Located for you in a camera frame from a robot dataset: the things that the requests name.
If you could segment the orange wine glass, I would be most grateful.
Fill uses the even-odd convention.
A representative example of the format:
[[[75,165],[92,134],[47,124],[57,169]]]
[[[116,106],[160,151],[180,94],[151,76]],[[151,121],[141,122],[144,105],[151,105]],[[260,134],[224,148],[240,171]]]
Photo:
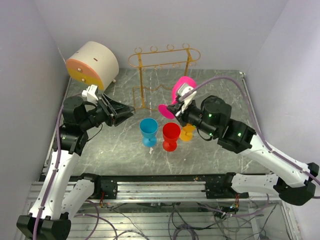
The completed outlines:
[[[186,126],[181,128],[179,138],[184,142],[191,141],[193,138],[193,131],[195,129],[196,128],[193,125],[188,123]]]

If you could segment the red wine glass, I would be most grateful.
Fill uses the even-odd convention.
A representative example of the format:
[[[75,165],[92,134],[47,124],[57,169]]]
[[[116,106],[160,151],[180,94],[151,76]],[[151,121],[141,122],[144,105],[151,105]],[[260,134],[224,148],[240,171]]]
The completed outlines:
[[[177,148],[177,141],[180,137],[180,126],[174,122],[166,123],[162,128],[162,147],[167,152],[173,152]]]

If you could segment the pink wine glass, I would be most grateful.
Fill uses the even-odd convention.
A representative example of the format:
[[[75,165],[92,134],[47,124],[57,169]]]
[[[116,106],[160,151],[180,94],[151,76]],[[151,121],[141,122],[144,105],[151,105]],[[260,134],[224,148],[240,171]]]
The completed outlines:
[[[197,83],[190,77],[188,76],[182,76],[174,85],[172,92],[171,92],[171,104],[175,104],[177,103],[177,96],[180,96],[181,94],[179,93],[180,88],[185,88],[185,86],[183,85],[187,85],[187,88],[189,91],[194,89],[197,86]],[[167,105],[165,104],[159,104],[158,105],[158,111],[167,119],[174,119],[175,116],[173,113],[171,113],[168,109],[167,109]]]

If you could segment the blue wine glass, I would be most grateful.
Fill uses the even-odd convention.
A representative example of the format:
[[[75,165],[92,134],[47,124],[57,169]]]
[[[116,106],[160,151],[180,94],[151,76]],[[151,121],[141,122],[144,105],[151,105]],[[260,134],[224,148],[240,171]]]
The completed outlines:
[[[157,144],[156,134],[158,132],[158,122],[153,118],[144,118],[140,124],[142,143],[145,147],[153,148]]]

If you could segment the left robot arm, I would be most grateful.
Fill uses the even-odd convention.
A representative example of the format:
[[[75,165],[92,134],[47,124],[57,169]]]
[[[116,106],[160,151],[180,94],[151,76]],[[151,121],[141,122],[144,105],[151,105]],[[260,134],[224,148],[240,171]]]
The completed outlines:
[[[70,193],[66,189],[76,163],[89,140],[87,131],[102,123],[118,126],[134,114],[134,107],[102,94],[96,100],[75,95],[64,100],[56,124],[51,163],[40,193],[27,215],[20,215],[17,228],[29,240],[65,240],[71,219],[83,203],[102,193],[101,177],[83,173]]]

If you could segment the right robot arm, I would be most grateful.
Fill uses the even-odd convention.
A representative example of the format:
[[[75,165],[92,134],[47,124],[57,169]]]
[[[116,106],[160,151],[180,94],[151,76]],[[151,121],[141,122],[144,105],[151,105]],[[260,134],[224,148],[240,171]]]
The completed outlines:
[[[277,153],[267,148],[257,132],[247,124],[231,118],[231,105],[217,96],[210,95],[200,107],[195,100],[189,105],[183,102],[165,106],[181,126],[192,125],[217,140],[223,149],[246,156],[271,171],[270,174],[249,175],[228,172],[220,186],[221,194],[231,198],[235,194],[261,193],[278,196],[295,206],[302,206],[314,198],[319,166],[300,163],[294,159],[285,162]]]

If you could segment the round beige drawer cabinet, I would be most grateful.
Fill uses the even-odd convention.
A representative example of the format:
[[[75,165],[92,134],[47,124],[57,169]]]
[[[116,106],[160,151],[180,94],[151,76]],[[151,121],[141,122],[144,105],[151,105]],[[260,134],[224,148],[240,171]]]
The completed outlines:
[[[70,77],[88,86],[96,85],[99,90],[115,82],[119,74],[119,63],[114,53],[101,43],[88,41],[66,62]]]

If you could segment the aluminium rail frame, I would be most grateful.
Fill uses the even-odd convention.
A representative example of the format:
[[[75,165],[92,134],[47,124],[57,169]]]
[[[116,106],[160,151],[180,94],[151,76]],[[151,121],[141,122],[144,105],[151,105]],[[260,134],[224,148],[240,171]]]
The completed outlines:
[[[267,149],[275,152],[285,162],[293,159],[272,147],[262,136],[262,133],[253,128],[257,135],[266,144]],[[244,193],[232,193],[223,188],[225,174],[213,174],[190,177],[187,175],[156,175],[156,176],[124,176],[119,178],[101,177],[101,194],[96,198],[120,201],[125,200],[164,200],[164,199],[195,199],[195,198],[238,198]]]

